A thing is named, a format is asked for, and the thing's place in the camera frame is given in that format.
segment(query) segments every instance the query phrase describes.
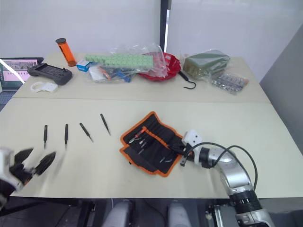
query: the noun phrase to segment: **screwdriver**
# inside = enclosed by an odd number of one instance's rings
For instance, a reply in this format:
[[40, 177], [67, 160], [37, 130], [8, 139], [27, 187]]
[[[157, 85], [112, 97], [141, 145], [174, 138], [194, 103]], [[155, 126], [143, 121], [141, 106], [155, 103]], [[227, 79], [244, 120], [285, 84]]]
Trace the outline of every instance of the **screwdriver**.
[[65, 136], [64, 136], [65, 149], [67, 149], [67, 139], [68, 139], [68, 124], [65, 125]]
[[107, 129], [107, 131], [108, 131], [109, 136], [111, 136], [110, 131], [109, 131], [109, 128], [108, 128], [108, 126], [107, 126], [107, 123], [106, 123], [106, 121], [105, 121], [105, 118], [104, 118], [103, 114], [100, 114], [100, 117], [101, 117], [101, 119], [102, 119], [102, 121], [103, 121], [103, 123], [104, 123], [104, 126], [106, 127], [106, 129]]
[[90, 137], [89, 132], [88, 132], [88, 131], [86, 130], [86, 128], [84, 127], [84, 125], [83, 125], [82, 123], [80, 123], [80, 126], [81, 126], [81, 128], [83, 129], [83, 131], [85, 132], [85, 134], [90, 138], [90, 140], [91, 140], [92, 142], [94, 142], [93, 139]]
[[46, 141], [47, 141], [47, 125], [44, 126], [43, 141], [44, 141], [44, 149], [45, 149], [46, 148]]

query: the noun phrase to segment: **green package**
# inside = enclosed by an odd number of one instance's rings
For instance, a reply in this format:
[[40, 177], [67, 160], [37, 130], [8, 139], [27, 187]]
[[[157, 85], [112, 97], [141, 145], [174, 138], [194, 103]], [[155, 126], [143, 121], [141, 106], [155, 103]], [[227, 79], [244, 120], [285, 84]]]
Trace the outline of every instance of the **green package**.
[[221, 51], [210, 50], [185, 59], [183, 71], [194, 79], [208, 79], [212, 75], [222, 72], [230, 57]]

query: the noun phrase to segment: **laptop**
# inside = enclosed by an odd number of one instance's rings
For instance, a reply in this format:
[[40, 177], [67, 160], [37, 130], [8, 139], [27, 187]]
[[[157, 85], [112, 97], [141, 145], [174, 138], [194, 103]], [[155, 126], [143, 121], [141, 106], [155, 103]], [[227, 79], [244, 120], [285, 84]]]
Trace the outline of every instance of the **laptop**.
[[[6, 64], [14, 69], [20, 77], [26, 81], [30, 75], [27, 72], [37, 64], [41, 64], [43, 58], [1, 58]], [[13, 97], [16, 91], [22, 86], [22, 82], [7, 68], [0, 63], [0, 110]]]

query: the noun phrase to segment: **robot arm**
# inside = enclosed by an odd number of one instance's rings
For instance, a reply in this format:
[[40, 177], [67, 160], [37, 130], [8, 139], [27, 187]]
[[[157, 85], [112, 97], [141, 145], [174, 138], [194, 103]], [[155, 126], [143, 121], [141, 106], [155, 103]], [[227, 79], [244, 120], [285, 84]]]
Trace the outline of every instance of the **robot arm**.
[[20, 191], [35, 174], [41, 175], [50, 166], [56, 155], [56, 152], [48, 154], [37, 167], [26, 169], [22, 162], [32, 151], [33, 148], [25, 149], [13, 156], [13, 150], [0, 147], [0, 210], [14, 191]]
[[[186, 148], [194, 148], [194, 157], [189, 157], [186, 152], [181, 160], [182, 166], [186, 160], [192, 160], [196, 164], [202, 163], [202, 167], [211, 168], [224, 152], [222, 148], [203, 148], [198, 145], [201, 142], [201, 137], [194, 130], [185, 134], [182, 143]], [[267, 210], [261, 207], [249, 175], [238, 160], [226, 152], [215, 168], [219, 171], [220, 180], [236, 210], [239, 226], [275, 227]]]

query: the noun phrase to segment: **white wall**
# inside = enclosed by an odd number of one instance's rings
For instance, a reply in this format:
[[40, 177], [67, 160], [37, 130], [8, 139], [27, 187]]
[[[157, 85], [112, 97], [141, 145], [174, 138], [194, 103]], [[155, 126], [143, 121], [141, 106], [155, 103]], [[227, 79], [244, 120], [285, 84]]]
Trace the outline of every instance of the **white wall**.
[[0, 0], [0, 56], [43, 56], [159, 43], [158, 0]]
[[172, 0], [167, 52], [243, 56], [260, 81], [302, 23], [302, 0]]

